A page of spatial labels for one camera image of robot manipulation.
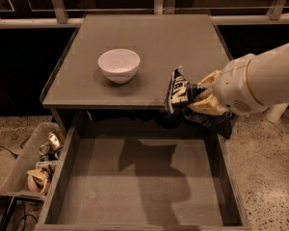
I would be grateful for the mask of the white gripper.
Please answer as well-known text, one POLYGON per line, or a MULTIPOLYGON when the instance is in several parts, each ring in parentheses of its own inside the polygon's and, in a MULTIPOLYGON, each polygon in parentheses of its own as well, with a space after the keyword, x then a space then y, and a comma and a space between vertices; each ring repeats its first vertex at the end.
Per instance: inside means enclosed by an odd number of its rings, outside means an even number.
POLYGON ((230 61, 222 71, 215 70, 197 84, 206 89, 213 86, 213 94, 188 105, 192 111, 211 116, 222 116, 231 111, 237 116, 262 113, 268 109, 251 91, 248 81, 248 66, 255 58, 253 54, 230 61))

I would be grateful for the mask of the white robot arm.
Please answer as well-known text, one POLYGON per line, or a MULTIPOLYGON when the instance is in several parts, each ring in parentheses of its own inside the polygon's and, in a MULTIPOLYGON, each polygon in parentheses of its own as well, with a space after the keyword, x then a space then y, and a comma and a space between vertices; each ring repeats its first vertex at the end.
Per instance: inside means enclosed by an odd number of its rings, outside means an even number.
POLYGON ((199 84, 208 91, 188 108, 203 115, 246 116, 289 103, 289 43, 235 59, 199 84))

